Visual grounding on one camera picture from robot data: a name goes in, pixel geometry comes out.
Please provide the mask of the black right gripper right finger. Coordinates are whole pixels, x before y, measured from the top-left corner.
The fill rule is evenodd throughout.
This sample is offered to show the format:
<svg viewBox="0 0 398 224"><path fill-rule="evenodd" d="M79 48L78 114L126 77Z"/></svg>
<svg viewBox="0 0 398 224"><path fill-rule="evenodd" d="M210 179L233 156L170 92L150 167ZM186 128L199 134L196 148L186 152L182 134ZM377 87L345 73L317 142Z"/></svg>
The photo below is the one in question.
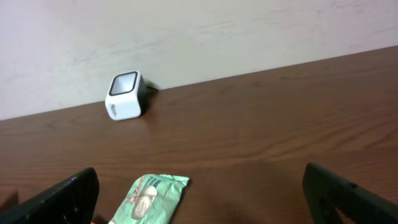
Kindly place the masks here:
<svg viewBox="0 0 398 224"><path fill-rule="evenodd" d="M338 210L355 223L397 223L397 204L316 163L306 165L302 187L315 223L342 223Z"/></svg>

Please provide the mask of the mint green wipes packet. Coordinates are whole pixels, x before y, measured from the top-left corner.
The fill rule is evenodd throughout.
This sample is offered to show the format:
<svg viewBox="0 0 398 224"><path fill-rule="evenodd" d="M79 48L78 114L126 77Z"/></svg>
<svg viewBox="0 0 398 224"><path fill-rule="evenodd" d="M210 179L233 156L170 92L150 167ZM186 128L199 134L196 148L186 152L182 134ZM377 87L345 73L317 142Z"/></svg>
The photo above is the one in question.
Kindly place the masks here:
<svg viewBox="0 0 398 224"><path fill-rule="evenodd" d="M168 174L139 177L109 224L168 224L189 180Z"/></svg>

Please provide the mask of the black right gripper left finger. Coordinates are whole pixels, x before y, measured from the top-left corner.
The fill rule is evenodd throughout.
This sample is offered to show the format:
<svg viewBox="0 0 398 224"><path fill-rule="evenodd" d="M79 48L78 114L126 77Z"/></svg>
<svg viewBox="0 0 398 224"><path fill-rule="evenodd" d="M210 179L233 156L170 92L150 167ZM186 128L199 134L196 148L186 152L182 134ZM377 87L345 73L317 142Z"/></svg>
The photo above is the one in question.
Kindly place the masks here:
<svg viewBox="0 0 398 224"><path fill-rule="evenodd" d="M27 201L1 212L1 223L90 224L99 189L96 171L88 167Z"/></svg>

